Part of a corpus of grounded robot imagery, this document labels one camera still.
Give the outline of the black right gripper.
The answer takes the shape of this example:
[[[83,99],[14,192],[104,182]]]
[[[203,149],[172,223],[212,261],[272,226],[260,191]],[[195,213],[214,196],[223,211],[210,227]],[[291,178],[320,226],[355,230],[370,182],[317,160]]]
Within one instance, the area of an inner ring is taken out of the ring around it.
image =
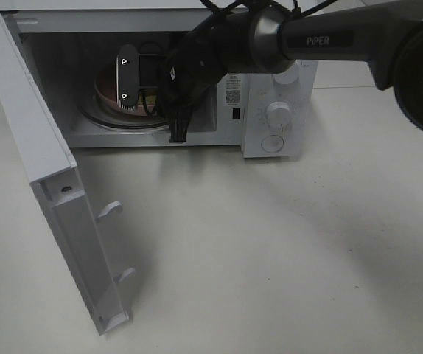
[[[176,47],[161,66],[158,98],[168,121],[170,143],[186,141],[193,105],[212,85],[207,77],[208,47],[194,41]]]

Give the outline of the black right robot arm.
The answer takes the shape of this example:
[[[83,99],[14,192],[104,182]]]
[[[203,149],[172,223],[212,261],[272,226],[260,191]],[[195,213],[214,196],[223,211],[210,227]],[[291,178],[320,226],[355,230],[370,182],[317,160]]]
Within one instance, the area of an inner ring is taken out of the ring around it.
[[[186,140],[193,108],[227,74],[280,74],[296,60],[367,63],[379,90],[393,89],[423,131],[423,1],[389,1],[324,13],[275,1],[213,7],[169,52],[158,102],[171,142]]]

